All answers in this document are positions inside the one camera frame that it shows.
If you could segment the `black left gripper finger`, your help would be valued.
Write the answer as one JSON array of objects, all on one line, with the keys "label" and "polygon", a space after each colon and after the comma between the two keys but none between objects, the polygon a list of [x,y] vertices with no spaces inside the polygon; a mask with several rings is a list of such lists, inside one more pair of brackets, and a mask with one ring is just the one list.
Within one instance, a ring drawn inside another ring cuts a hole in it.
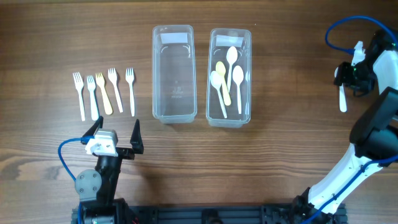
[{"label": "black left gripper finger", "polygon": [[99,128],[103,127],[103,117],[99,116],[99,118],[95,121],[95,123],[87,130],[87,132],[82,135],[81,143],[87,144],[90,139],[92,139],[95,135],[95,132],[99,130]]},{"label": "black left gripper finger", "polygon": [[130,144],[135,154],[144,153],[144,144],[141,137],[140,122],[138,119],[136,119],[136,122],[134,124],[134,129],[130,138]]}]

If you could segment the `yellow plastic spoon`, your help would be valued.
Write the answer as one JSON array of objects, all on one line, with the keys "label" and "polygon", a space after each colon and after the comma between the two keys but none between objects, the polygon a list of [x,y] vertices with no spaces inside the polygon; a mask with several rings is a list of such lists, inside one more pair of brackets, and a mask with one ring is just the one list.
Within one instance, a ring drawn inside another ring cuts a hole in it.
[{"label": "yellow plastic spoon", "polygon": [[231,98],[229,95],[228,87],[226,85],[225,74],[226,74],[226,67],[223,62],[218,61],[216,63],[216,72],[221,77],[221,87],[223,92],[223,100],[226,106],[231,105]]}]

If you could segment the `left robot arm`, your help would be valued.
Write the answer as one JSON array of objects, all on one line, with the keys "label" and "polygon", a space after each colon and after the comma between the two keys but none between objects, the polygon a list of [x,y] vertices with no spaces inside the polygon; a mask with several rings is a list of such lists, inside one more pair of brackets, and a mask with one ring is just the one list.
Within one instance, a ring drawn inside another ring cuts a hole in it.
[{"label": "left robot arm", "polygon": [[71,223],[139,223],[139,217],[127,202],[114,197],[122,161],[144,153],[139,120],[131,134],[131,147],[117,146],[118,136],[115,130],[103,128],[102,116],[82,135],[80,142],[98,160],[94,169],[84,170],[76,177],[75,190],[80,202],[72,211]]}]

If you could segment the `white plastic spoon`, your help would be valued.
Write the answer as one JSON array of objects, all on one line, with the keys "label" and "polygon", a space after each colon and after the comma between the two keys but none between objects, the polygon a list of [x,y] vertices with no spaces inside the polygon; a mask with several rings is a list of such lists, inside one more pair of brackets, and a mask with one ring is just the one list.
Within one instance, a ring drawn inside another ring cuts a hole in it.
[{"label": "white plastic spoon", "polygon": [[221,96],[221,77],[219,76],[219,74],[216,71],[212,71],[211,75],[210,75],[210,83],[212,85],[212,87],[214,87],[217,91],[218,94],[218,99],[220,102],[220,107],[223,113],[224,118],[227,118],[227,113],[226,113],[226,108],[224,106],[224,101],[223,101],[223,97]]},{"label": "white plastic spoon", "polygon": [[228,91],[231,90],[233,64],[237,61],[237,59],[238,59],[238,51],[235,46],[231,46],[226,54],[226,60],[229,64],[228,79],[227,79]]},{"label": "white plastic spoon", "polygon": [[241,89],[240,84],[243,82],[244,74],[242,68],[237,65],[233,69],[233,81],[237,86],[237,106],[238,106],[238,113],[242,113],[242,102],[241,102]]},{"label": "white plastic spoon", "polygon": [[347,112],[347,104],[346,104],[346,96],[344,86],[341,85],[338,87],[339,91],[339,109],[342,113]]}]

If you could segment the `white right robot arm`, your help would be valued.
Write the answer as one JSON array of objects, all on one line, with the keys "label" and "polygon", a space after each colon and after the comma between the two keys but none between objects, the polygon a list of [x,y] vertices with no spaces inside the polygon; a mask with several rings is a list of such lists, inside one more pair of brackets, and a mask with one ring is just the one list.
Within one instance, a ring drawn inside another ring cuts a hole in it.
[{"label": "white right robot arm", "polygon": [[345,110],[344,88],[353,95],[367,95],[378,88],[379,97],[354,124],[349,148],[343,158],[304,195],[305,223],[326,223],[340,203],[366,178],[397,162],[397,31],[380,29],[368,48],[354,48],[351,62],[335,70],[334,85],[340,88],[340,109]]}]

